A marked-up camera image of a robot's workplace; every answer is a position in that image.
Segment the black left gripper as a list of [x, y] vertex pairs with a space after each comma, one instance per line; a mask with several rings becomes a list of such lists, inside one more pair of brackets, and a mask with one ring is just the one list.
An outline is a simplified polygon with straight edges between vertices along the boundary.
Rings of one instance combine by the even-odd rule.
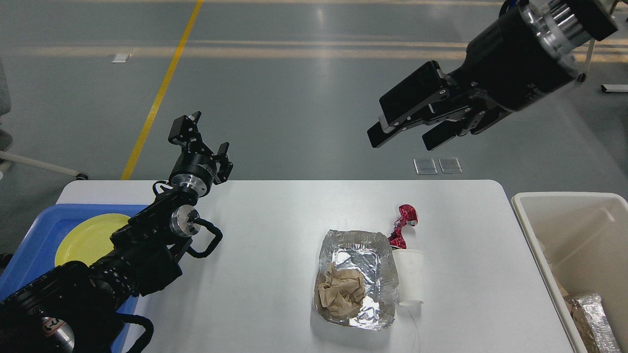
[[188, 188], [202, 198], [213, 185], [228, 181], [233, 170], [229, 160], [229, 142], [224, 142], [213, 153], [203, 144], [198, 131], [198, 121], [202, 112], [176, 118], [171, 126], [168, 142], [179, 146], [182, 153], [171, 171], [169, 184], [174, 188]]

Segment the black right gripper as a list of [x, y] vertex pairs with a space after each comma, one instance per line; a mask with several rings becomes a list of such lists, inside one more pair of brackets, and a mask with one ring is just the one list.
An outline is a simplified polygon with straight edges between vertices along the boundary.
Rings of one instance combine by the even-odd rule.
[[480, 134], [572, 82], [573, 51], [596, 37], [594, 0], [519, 0], [469, 42], [464, 62], [449, 73], [469, 112], [444, 121], [458, 118], [459, 98], [438, 62], [428, 61], [379, 98], [382, 114], [367, 130], [371, 147], [418, 125], [439, 123], [422, 135], [428, 151]]

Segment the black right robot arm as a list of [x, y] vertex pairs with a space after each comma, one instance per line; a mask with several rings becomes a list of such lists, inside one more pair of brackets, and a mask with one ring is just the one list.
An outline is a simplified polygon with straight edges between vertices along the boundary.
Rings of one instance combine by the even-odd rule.
[[456, 70], [446, 74], [431, 60], [381, 96], [370, 145], [420, 125], [431, 127], [422, 135], [429, 151], [480, 134], [576, 80], [572, 51], [617, 29], [599, 0], [522, 0], [469, 42]]

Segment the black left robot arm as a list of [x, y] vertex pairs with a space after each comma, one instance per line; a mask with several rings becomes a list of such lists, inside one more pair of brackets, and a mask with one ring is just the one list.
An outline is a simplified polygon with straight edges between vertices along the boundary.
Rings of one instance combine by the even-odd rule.
[[130, 297], [161, 291], [182, 275], [185, 254], [209, 256], [223, 234], [195, 209], [211, 186], [227, 181], [229, 143], [213, 152], [197, 124], [200, 111], [173, 121], [169, 143], [181, 153], [155, 200], [112, 233], [113, 249], [93, 264], [56, 266], [1, 302], [3, 353], [109, 353], [126, 324], [143, 327], [130, 347], [141, 353], [154, 325], [119, 308]]

